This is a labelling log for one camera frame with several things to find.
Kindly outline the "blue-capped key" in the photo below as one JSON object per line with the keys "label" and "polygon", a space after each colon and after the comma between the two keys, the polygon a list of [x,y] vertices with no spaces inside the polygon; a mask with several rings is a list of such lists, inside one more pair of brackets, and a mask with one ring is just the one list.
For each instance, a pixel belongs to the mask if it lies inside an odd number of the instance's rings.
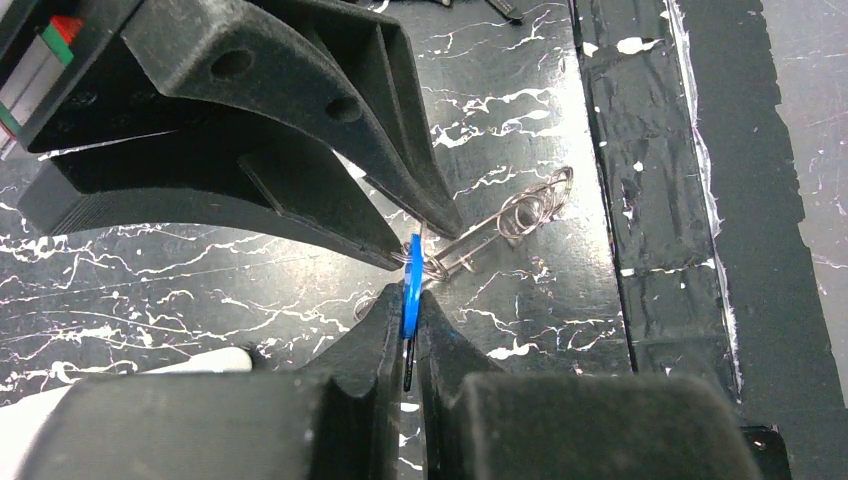
{"label": "blue-capped key", "polygon": [[403,391],[409,392],[412,386],[415,338],[424,272],[424,257],[421,235],[419,233],[413,233],[411,235],[406,257],[402,325],[403,340],[405,342]]}

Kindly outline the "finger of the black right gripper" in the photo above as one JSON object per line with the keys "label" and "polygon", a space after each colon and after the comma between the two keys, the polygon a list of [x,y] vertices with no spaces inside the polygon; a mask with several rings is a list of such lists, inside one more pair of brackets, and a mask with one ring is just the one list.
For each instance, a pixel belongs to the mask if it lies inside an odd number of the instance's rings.
{"label": "finger of the black right gripper", "polygon": [[160,94],[293,128],[439,235],[461,233],[396,19],[344,1],[144,1],[121,37]]}

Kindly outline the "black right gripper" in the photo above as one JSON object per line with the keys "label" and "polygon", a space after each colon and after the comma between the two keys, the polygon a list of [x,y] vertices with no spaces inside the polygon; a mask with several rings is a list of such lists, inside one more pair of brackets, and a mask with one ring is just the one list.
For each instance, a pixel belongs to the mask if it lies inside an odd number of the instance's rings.
{"label": "black right gripper", "polygon": [[321,142],[267,125],[162,134],[173,102],[128,42],[159,45],[172,10],[170,1],[2,2],[2,144],[46,153],[126,140],[50,158],[20,197],[21,215],[49,236],[223,226],[398,269],[397,235]]}

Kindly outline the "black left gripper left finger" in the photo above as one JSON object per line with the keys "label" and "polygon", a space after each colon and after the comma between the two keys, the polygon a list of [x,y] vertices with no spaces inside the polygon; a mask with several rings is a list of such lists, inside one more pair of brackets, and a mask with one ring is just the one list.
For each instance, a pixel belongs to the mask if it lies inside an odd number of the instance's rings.
{"label": "black left gripper left finger", "polygon": [[403,290],[296,370],[174,376],[115,420],[54,415],[23,479],[392,479]]}

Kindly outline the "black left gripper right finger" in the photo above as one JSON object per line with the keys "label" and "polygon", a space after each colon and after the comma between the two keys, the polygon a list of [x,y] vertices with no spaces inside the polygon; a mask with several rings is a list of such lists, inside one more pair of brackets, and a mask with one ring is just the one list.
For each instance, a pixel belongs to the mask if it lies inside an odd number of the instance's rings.
{"label": "black left gripper right finger", "polygon": [[657,375],[509,373],[424,293],[417,365],[429,479],[757,479],[726,400]]}

